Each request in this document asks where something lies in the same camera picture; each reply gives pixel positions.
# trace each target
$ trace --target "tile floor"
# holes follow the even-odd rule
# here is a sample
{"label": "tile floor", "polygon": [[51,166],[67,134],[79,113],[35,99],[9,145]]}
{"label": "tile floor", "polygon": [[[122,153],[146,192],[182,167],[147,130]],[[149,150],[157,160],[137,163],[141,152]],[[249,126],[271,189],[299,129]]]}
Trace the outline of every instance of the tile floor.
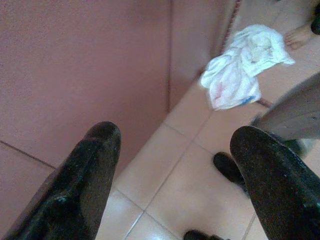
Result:
{"label": "tile floor", "polygon": [[[318,0],[243,0],[236,29],[265,24],[284,34],[310,17]],[[277,65],[258,76],[262,96],[274,102],[319,71],[320,41],[297,51],[292,66]],[[213,166],[229,151],[232,133],[266,109],[257,103],[212,111],[203,89],[193,85],[139,154],[114,182],[97,240],[181,240],[198,229],[232,240],[266,240],[251,201]],[[305,159],[320,175],[315,159]]]}

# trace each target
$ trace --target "floor tile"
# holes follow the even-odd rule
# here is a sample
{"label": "floor tile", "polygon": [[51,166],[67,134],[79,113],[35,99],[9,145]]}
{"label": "floor tile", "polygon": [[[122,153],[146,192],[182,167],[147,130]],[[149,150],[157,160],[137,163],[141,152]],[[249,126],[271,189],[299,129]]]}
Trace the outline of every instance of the floor tile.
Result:
{"label": "floor tile", "polygon": [[214,111],[205,123],[195,142],[211,153],[229,152],[230,139],[238,128],[248,125],[258,113],[267,109],[258,103]]}
{"label": "floor tile", "polygon": [[0,143],[0,238],[52,172],[52,168]]}
{"label": "floor tile", "polygon": [[[287,32],[306,24],[308,20],[309,17],[307,15],[282,12],[272,25],[272,28],[284,36]],[[299,49],[292,50],[290,47],[286,47],[286,50],[294,59],[303,59],[310,64],[320,66],[320,37],[318,36]]]}
{"label": "floor tile", "polygon": [[286,0],[243,0],[238,14],[237,31],[253,24],[270,27],[286,2]]}
{"label": "floor tile", "polygon": [[289,0],[285,7],[284,12],[292,12],[310,17],[313,13],[312,0]]}
{"label": "floor tile", "polygon": [[146,211],[178,238],[198,229],[241,240],[253,206],[239,187],[212,166],[211,156],[192,144]]}
{"label": "floor tile", "polygon": [[117,179],[115,186],[145,209],[190,141],[163,124]]}
{"label": "floor tile", "polygon": [[165,123],[193,139],[211,112],[207,90],[195,83],[169,114]]}
{"label": "floor tile", "polygon": [[305,60],[296,59],[294,65],[278,64],[265,70],[257,76],[263,98],[275,102],[294,86],[317,73],[318,68]]}
{"label": "floor tile", "polygon": [[108,198],[95,240],[125,239],[142,212],[122,193],[113,191]]}
{"label": "floor tile", "polygon": [[174,235],[144,213],[125,240],[178,240]]}
{"label": "floor tile", "polygon": [[245,240],[268,240],[257,216],[255,216]]}

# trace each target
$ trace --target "white towel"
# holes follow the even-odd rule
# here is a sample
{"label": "white towel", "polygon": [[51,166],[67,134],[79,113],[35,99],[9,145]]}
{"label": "white towel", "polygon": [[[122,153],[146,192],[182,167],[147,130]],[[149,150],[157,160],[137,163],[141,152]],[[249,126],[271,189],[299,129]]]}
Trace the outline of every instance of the white towel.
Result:
{"label": "white towel", "polygon": [[251,25],[237,32],[224,54],[208,63],[200,84],[209,89],[216,110],[252,103],[261,97],[255,76],[278,63],[295,63],[285,51],[281,34]]}

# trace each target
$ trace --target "black shoe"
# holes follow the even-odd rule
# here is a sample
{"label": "black shoe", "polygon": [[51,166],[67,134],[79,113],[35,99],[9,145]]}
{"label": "black shoe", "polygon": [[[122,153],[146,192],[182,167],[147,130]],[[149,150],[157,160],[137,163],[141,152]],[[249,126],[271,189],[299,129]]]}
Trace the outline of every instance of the black shoe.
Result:
{"label": "black shoe", "polygon": [[209,236],[200,231],[191,230],[186,232],[183,240],[209,240]]}
{"label": "black shoe", "polygon": [[191,230],[186,232],[186,234],[183,237],[183,240],[223,240],[223,239],[216,235],[208,236],[207,234],[204,234],[200,231]]}
{"label": "black shoe", "polygon": [[249,197],[245,180],[242,177],[235,161],[230,155],[225,152],[218,152],[213,156],[212,162],[223,176],[225,176],[230,182],[235,183],[239,187],[241,187],[244,193]]}

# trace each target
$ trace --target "pink wall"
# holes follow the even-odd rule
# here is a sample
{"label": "pink wall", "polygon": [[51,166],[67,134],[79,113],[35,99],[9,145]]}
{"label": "pink wall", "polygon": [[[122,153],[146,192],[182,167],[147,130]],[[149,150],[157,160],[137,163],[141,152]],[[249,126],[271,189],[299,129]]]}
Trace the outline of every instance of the pink wall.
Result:
{"label": "pink wall", "polygon": [[0,237],[95,123],[119,126],[121,172],[219,52],[234,1],[0,2]]}
{"label": "pink wall", "polygon": [[2,1],[0,140],[57,167],[112,121],[122,169],[166,115],[169,3]]}

